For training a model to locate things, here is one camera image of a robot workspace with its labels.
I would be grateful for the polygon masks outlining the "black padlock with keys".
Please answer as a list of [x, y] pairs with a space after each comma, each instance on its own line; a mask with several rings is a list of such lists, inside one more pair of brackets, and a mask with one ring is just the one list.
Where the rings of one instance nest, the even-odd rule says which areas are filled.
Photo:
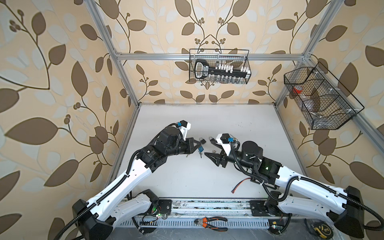
[[213, 138], [213, 137], [209, 137], [209, 140], [210, 140], [211, 143], [216, 143], [217, 142], [216, 139]]

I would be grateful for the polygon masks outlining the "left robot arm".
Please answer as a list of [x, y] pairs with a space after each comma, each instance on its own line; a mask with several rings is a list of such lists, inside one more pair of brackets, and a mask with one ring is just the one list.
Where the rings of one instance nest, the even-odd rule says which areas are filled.
[[81, 233], [78, 237], [80, 240], [106, 240], [120, 222], [153, 208], [157, 199], [152, 191], [144, 191], [127, 202], [123, 202], [123, 199], [142, 180], [165, 164], [168, 157], [190, 155], [201, 146], [199, 141], [187, 137], [190, 128], [191, 124], [184, 120], [172, 123], [148, 145], [135, 151], [126, 171], [94, 197], [74, 203], [74, 218], [57, 233], [55, 239], [59, 240], [75, 225]]

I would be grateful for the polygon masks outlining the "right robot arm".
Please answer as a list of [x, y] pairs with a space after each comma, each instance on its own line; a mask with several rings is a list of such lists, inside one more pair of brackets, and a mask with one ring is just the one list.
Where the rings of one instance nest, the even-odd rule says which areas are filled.
[[221, 143], [221, 153], [205, 153], [217, 166], [232, 163], [261, 185], [269, 200], [285, 214], [322, 220], [340, 232], [362, 239], [365, 231], [384, 230], [384, 219], [364, 205], [361, 193], [354, 187], [332, 187], [303, 176], [279, 162], [263, 156], [263, 149], [252, 141], [242, 144]]

